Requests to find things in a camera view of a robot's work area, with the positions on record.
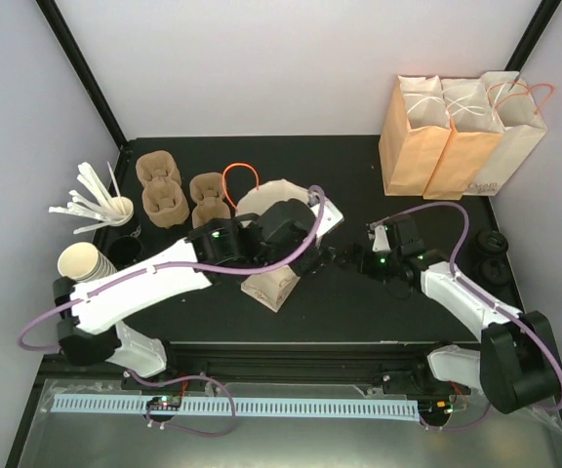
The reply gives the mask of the printed Cream Bear paper bag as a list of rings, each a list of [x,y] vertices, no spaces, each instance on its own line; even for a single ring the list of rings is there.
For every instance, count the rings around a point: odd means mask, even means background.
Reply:
[[[226,179],[228,172],[237,167],[247,168],[254,173],[256,187],[235,203],[229,195]],[[277,179],[260,184],[259,173],[247,163],[229,164],[222,172],[221,184],[226,200],[235,209],[237,215],[262,215],[274,203],[290,199],[300,200],[305,205],[308,202],[307,190],[286,179]],[[278,312],[299,280],[300,277],[289,266],[283,266],[271,272],[249,276],[241,284],[241,291],[273,312]]]

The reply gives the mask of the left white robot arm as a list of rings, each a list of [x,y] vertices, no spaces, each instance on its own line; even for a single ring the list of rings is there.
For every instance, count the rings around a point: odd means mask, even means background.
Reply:
[[[342,220],[330,201],[298,199],[276,202],[263,214],[213,219],[137,265],[75,285],[58,324],[61,353],[74,366],[108,362],[157,389],[169,388],[179,367],[167,344],[127,326],[128,317],[206,289],[221,275],[248,277],[288,266],[301,276],[319,264],[319,240]]]

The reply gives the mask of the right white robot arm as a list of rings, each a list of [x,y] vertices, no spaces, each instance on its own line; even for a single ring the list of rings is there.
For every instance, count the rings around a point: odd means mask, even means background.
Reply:
[[[412,369],[415,386],[436,392],[447,381],[481,391],[508,414],[546,399],[562,403],[562,368],[549,321],[524,313],[481,289],[438,250],[429,250],[407,214],[368,228],[372,245],[354,244],[338,263],[373,280],[399,280],[437,302],[476,338],[477,350],[444,345]]]

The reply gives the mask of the black paper cup stack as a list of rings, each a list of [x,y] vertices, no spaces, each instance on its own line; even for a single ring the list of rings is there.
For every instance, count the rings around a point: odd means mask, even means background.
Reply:
[[[141,227],[131,234],[119,237],[107,249],[106,257],[117,270],[138,263],[143,256],[143,245],[140,241]]]

